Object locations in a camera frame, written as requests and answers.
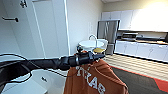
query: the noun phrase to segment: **white wall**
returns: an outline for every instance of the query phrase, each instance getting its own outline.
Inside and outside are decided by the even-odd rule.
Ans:
[[[70,54],[76,53],[80,41],[88,40],[89,35],[97,35],[103,3],[100,0],[67,0],[68,32]]]
[[[4,21],[1,17],[8,18],[2,0],[0,0],[0,54],[15,53],[20,55],[20,50],[11,24],[9,21]],[[15,58],[13,56],[0,57],[0,61],[12,59]]]

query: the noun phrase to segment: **sink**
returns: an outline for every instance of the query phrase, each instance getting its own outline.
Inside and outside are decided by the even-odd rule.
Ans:
[[[96,45],[96,41],[95,40],[87,40],[87,41],[81,41],[79,43],[79,45],[81,45],[83,47],[83,49],[86,50],[86,51],[92,51],[96,47],[103,46],[104,43],[100,42],[100,41],[97,41],[97,45]]]

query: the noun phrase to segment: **kitchen counter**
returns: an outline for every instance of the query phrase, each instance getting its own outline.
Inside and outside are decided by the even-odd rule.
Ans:
[[[162,41],[135,40],[135,41],[130,41],[130,42],[139,42],[139,43],[150,43],[150,44],[168,45],[168,43],[162,42]]]

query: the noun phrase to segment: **stainless steel refrigerator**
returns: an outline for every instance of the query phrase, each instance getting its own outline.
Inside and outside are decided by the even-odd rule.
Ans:
[[[98,22],[98,39],[106,39],[108,41],[107,50],[105,54],[113,55],[114,53],[119,22],[119,20]]]

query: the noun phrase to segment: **white cabinet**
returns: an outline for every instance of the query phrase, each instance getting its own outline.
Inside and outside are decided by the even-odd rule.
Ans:
[[[120,20],[121,11],[102,12],[101,20]]]
[[[127,42],[127,47],[125,48],[125,54],[135,56],[137,47],[138,47],[137,42]]]
[[[136,57],[148,58],[151,52],[152,44],[148,43],[138,43],[138,48],[136,52]]]
[[[116,41],[114,53],[168,62],[168,45]]]
[[[121,12],[119,30],[130,30],[133,10]]]
[[[102,12],[101,20],[110,20],[111,19],[111,13],[110,12]]]
[[[121,11],[113,11],[111,12],[111,20],[120,20]]]
[[[133,10],[131,30],[168,32],[168,8],[162,10],[137,9]]]
[[[152,60],[163,61],[167,49],[167,45],[152,44],[151,53],[149,54],[148,58]]]
[[[166,53],[166,55],[165,55],[163,61],[168,63],[168,50],[167,50],[167,53]]]
[[[126,45],[126,41],[116,41],[114,53],[124,54]]]

